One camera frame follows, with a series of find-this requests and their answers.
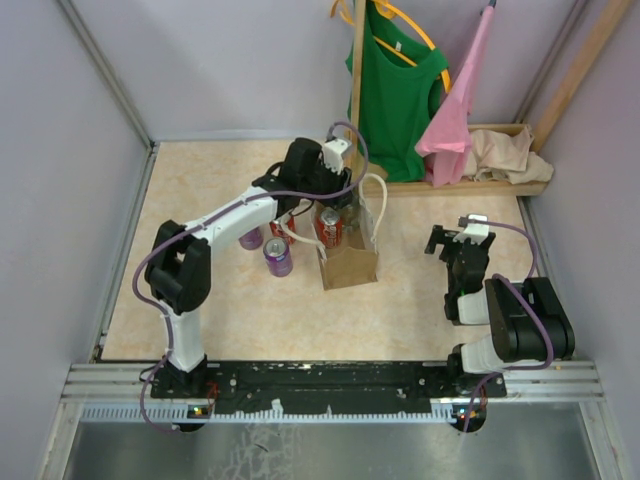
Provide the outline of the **brown canvas bag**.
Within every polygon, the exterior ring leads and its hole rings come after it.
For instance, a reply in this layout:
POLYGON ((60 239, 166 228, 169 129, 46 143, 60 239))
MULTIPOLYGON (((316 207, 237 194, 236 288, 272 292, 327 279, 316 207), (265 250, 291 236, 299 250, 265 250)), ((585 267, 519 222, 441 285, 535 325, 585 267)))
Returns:
POLYGON ((379 259, 377 237, 387 208, 387 184, 380 175, 367 173, 362 183, 358 185, 355 196, 360 202, 360 227, 351 234, 345 234, 342 223, 342 240, 338 247, 328 249, 318 238, 316 217, 324 208, 327 208, 322 205, 314 206, 311 210, 312 230, 309 236, 291 233, 295 242, 315 248, 323 288, 326 290, 363 285, 377 280, 379 259), (382 206, 377 215, 371 213, 364 195, 364 185, 371 182, 377 183, 382 193, 382 206))

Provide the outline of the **red soda can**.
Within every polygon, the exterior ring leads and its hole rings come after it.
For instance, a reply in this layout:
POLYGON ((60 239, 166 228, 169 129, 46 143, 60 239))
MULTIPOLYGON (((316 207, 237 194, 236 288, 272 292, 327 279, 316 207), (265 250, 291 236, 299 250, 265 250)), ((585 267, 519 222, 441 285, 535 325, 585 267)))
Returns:
POLYGON ((295 243, 295 239, 291 236, 291 233, 296 232, 295 219, 291 215, 284 215, 279 219, 273 220, 269 223, 269 226, 274 237, 284 239, 289 245, 295 243))

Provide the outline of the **red cola can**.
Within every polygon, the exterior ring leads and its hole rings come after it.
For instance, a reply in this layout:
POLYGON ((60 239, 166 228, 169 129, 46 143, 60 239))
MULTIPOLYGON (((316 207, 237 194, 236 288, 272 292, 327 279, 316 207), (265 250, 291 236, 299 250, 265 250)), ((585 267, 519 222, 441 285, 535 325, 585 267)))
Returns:
POLYGON ((332 208, 324 208, 316 217, 319 240, 328 249, 336 248, 342 240, 342 217, 332 208))

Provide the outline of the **pink t-shirt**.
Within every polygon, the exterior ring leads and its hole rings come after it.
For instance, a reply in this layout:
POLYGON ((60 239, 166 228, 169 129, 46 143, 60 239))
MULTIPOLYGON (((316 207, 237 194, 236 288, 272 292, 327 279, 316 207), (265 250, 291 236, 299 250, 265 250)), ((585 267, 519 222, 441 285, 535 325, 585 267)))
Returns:
POLYGON ((458 183, 471 151, 468 117, 490 37, 496 2, 482 10, 481 19, 450 92, 415 145, 425 161, 425 180, 433 187, 458 183))

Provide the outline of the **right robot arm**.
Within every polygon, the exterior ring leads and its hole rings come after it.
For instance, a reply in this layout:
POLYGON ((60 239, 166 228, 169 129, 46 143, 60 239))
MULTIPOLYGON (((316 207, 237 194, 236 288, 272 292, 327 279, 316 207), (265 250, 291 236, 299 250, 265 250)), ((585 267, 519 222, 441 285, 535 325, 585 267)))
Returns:
POLYGON ((479 395, 510 370, 545 369, 575 352, 575 333, 547 277, 535 274, 537 247, 525 279, 512 282, 502 274, 486 276, 497 223, 470 217, 461 230, 432 227, 425 253, 442 248, 447 290, 444 314, 456 326, 487 326, 483 338, 459 344, 447 358, 447 384, 461 396, 479 395))

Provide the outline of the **beige cloth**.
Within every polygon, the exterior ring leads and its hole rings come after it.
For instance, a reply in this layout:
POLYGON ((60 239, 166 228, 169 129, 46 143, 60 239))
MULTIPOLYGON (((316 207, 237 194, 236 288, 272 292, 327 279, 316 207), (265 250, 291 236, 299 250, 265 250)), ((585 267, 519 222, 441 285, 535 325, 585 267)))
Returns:
POLYGON ((518 185, 549 182, 554 174, 554 167, 531 150, 534 136, 528 125, 516 135, 480 129, 470 136, 471 151, 464 177, 518 185))

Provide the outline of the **green t-shirt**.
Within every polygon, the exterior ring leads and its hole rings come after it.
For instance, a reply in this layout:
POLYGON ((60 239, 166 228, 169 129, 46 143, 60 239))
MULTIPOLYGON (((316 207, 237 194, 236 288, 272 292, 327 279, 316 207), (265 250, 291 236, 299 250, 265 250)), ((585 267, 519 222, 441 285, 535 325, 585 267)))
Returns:
POLYGON ((381 167, 390 182, 425 177, 417 142, 439 109, 441 72, 448 61, 437 48, 405 34, 366 5, 360 89, 359 131, 369 162, 381 167))

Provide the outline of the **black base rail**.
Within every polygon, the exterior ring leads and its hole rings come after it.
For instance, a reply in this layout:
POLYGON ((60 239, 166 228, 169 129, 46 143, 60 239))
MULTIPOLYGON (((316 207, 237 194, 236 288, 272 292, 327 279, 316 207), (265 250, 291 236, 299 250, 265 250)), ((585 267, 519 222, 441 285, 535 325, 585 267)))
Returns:
POLYGON ((422 414, 432 402, 467 399, 483 378, 450 361, 208 361, 190 373, 168 365, 151 381, 154 399, 202 399, 217 414, 422 414))

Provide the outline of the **wooden clothes rack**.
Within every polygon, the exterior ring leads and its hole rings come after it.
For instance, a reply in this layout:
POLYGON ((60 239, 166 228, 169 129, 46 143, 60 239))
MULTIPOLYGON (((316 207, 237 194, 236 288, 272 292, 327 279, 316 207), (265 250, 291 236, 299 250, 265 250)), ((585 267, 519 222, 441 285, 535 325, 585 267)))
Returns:
MULTIPOLYGON (((348 24, 356 30, 356 43, 353 45, 352 50, 346 60, 346 65, 349 70, 349 73, 353 77, 353 85, 352 85, 352 93, 350 98, 350 103, 348 107, 348 117, 350 120, 354 121, 356 126, 358 127, 359 123, 359 114, 360 114, 360 89, 361 89, 361 78, 362 78, 362 58, 363 58, 363 37, 364 37, 364 25, 366 18, 366 5, 369 1, 365 2, 365 10, 363 14, 361 14, 358 18, 352 18, 349 8, 346 6, 343 1, 336 1, 333 3, 330 13, 332 15, 340 15, 348 24)), ((425 42, 430 49, 437 48, 429 36, 419 28, 419 26, 404 12, 399 10, 397 7, 392 5, 387 1, 372 1, 377 8, 377 11, 384 18, 391 20, 397 27, 399 27, 405 34, 410 36, 415 40, 422 40, 425 42)), ((441 80, 443 83, 443 94, 441 96, 441 102, 446 98, 447 94, 450 92, 453 83, 457 77, 456 75, 451 75, 449 69, 445 69, 441 72, 441 80)), ((508 135, 516 135, 518 134, 526 125, 518 125, 513 127, 511 133, 506 133, 508 135)), ((480 130, 483 128, 472 128, 469 126, 470 134, 473 131, 480 130)), ((368 149, 364 147, 363 149, 359 149, 358 146, 365 144, 364 138, 358 141, 355 149, 349 155, 349 160, 351 162, 352 167, 355 170, 360 171, 363 168, 363 156, 365 154, 369 155, 368 149)), ((368 163, 368 168, 370 171, 384 175, 386 177, 387 185, 392 188, 405 192, 410 190, 413 187, 424 189, 426 187, 432 187, 435 189, 446 189, 456 184, 462 185, 487 185, 491 189, 498 188, 502 185, 511 185, 514 187, 516 194, 518 195, 538 195, 543 189, 547 186, 548 182, 529 182, 525 184, 510 184, 506 181, 488 181, 488 182, 479 182, 474 181, 468 177, 462 176, 462 179, 453 185, 444 185, 441 187, 433 187, 430 182, 425 180, 425 177, 420 181, 415 182, 390 182, 387 180, 387 173, 379 166, 368 163)))

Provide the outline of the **wooden pole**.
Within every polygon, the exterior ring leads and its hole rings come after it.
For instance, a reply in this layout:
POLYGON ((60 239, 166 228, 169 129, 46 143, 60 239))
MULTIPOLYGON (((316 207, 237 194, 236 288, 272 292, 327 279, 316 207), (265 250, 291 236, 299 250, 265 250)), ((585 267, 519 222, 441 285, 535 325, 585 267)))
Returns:
POLYGON ((607 1, 573 56, 562 81, 534 127, 532 150, 539 152, 570 105, 596 60, 634 1, 607 1))

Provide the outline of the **purple soda can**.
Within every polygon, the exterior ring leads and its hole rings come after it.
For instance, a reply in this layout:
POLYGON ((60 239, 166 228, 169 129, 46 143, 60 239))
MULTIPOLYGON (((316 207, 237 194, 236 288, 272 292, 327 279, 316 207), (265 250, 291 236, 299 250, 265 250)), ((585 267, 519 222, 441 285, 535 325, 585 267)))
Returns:
POLYGON ((289 244, 281 237, 269 239, 263 247, 263 255, 271 275, 283 278, 293 270, 289 244))
POLYGON ((239 239, 240 246, 245 250, 256 250, 263 244, 264 237, 260 227, 254 228, 241 236, 239 239))

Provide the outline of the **green cap glass bottle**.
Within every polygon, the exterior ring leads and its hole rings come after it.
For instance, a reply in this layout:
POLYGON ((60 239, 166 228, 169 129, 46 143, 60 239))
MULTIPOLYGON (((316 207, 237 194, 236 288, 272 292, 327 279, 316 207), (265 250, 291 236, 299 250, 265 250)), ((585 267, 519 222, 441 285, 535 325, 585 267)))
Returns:
POLYGON ((360 202, 357 196, 353 196, 350 203, 341 210, 341 217, 345 234, 351 234, 360 227, 360 202))

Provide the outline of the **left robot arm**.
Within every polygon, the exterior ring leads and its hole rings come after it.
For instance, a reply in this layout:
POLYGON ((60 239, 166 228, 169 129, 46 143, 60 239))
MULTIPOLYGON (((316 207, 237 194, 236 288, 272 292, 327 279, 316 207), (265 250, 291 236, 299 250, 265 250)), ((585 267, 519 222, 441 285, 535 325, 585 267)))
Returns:
POLYGON ((167 328, 164 371, 176 389, 194 397, 208 384, 199 312, 211 292, 212 257, 231 243, 294 210, 303 199, 342 207, 352 198, 351 144, 297 138, 283 161, 255 179, 236 199, 186 224, 158 229, 144 263, 144 279, 167 328))

